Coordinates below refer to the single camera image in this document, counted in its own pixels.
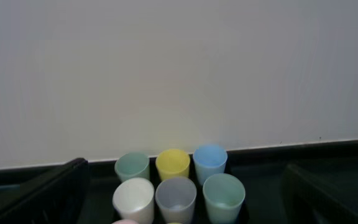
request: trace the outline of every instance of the white wall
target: white wall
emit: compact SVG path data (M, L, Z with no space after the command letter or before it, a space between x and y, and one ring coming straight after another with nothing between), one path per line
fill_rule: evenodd
M0 0L0 168L358 139L358 1Z

